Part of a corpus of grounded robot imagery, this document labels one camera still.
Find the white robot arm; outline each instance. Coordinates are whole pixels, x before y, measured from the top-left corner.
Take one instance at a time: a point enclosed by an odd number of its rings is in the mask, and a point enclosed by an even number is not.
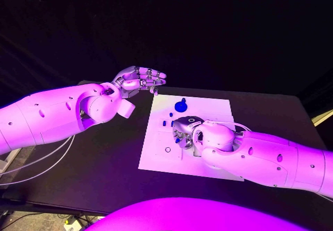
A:
[[[222,122],[186,116],[173,122],[183,149],[198,149],[213,168],[271,187],[313,191],[333,197],[333,152],[306,147],[277,136],[236,133]]]
[[[56,142],[108,122],[118,113],[128,118],[136,106],[125,100],[166,83],[166,75],[131,66],[111,83],[85,84],[26,96],[0,109],[0,154]]]

